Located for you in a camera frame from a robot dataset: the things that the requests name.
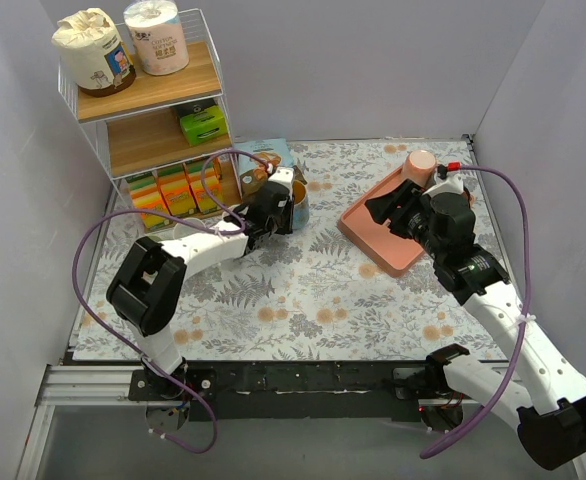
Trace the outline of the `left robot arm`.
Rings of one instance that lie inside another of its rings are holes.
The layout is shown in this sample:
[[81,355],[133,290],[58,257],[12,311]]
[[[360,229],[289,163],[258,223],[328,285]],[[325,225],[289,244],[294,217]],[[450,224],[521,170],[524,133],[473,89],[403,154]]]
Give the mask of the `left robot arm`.
[[277,174],[245,204],[234,208],[210,233],[166,242],[138,239],[107,289],[106,299],[134,334],[142,361],[153,372],[151,387],[166,400],[186,386],[186,360],[170,330],[190,277],[227,260],[240,259],[274,235],[292,232],[292,179]]

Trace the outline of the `light blue mug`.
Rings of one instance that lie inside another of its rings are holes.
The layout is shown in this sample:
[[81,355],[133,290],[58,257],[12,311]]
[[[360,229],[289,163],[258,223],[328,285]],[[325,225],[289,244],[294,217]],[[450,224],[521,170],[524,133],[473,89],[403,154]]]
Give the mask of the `light blue mug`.
[[172,237],[174,240],[178,240],[192,234],[201,233],[205,228],[206,225],[200,219],[186,218],[175,224],[172,230]]

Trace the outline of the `patterned blue mug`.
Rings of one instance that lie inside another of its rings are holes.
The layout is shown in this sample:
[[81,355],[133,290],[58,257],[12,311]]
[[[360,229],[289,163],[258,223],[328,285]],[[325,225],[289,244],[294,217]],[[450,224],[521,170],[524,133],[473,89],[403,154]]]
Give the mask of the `patterned blue mug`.
[[299,180],[293,182],[293,200],[292,230],[298,231],[307,225],[310,217],[307,188]]

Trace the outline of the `pink mug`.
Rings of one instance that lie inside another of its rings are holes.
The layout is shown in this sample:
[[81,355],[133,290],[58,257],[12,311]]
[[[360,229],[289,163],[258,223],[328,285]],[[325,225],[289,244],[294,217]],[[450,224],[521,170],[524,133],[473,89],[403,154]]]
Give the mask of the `pink mug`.
[[435,156],[427,150],[414,150],[408,154],[403,167],[402,175],[420,187],[425,187],[437,166]]

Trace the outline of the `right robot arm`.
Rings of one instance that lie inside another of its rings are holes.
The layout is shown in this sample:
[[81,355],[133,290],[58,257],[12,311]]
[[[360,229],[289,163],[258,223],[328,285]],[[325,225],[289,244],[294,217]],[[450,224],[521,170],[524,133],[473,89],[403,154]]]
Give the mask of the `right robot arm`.
[[513,429],[529,457],[546,470],[586,453],[586,377],[534,316],[525,314],[506,270],[476,243],[475,214],[462,192],[430,194],[405,181],[365,206],[376,223],[424,249],[439,283],[509,357],[506,372],[499,374],[459,345],[429,356],[425,383],[433,395],[456,391],[481,407],[421,456],[438,454],[488,414]]

